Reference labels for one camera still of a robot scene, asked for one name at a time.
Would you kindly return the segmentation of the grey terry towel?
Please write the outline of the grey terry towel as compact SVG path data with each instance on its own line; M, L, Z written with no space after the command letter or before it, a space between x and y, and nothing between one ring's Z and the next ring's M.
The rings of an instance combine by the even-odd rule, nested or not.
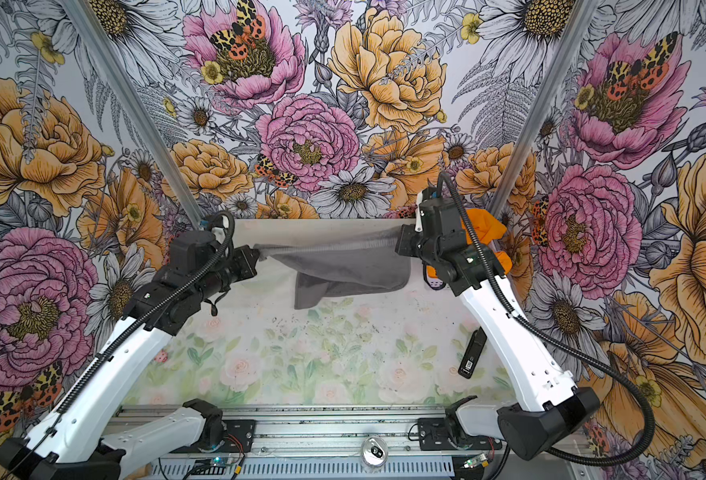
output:
M294 308L309 309L324 298L384 294L402 289L411 259L396 253L398 227L326 240L307 246L258 244L262 260L272 258L296 272Z

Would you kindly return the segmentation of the lilac perforated plastic basket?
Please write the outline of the lilac perforated plastic basket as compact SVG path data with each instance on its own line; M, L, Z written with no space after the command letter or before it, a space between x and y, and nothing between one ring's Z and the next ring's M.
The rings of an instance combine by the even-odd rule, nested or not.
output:
M440 291L446 287L446 283L438 277L436 270L427 264L423 265L423 281L434 291Z

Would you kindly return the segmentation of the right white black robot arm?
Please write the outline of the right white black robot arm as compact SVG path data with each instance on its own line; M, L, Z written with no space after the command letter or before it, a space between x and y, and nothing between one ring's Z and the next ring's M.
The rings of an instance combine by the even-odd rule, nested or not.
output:
M582 426L598 409L592 389L578 387L543 342L522 325L523 311L495 253L468 242L449 198L420 202L402 228L396 251L432 267L470 311L505 367L515 393L510 406L469 400L455 410L462 431L505 441L530 460Z

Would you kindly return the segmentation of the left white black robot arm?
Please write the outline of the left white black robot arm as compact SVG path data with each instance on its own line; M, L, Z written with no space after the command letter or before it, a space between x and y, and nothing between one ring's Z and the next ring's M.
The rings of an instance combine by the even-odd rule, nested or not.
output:
M22 438L0 446L0 466L19 479L122 479L179 448L217 450L222 411L193 399L138 429L105 436L128 391L155 357L201 310L256 274L258 251L233 244L234 220L176 238L170 261L137 291L107 344L55 409Z

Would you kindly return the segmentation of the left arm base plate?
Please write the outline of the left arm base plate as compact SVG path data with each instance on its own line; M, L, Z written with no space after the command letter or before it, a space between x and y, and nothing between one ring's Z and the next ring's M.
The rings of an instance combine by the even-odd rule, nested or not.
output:
M250 453L255 429L254 420L208 420L195 447L205 453Z

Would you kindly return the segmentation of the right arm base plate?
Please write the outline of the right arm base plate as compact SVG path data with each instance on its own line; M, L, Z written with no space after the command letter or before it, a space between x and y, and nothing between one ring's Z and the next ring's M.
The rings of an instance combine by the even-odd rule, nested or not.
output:
M498 439L468 436L458 424L446 418L420 418L416 423L416 438L422 451L501 450Z

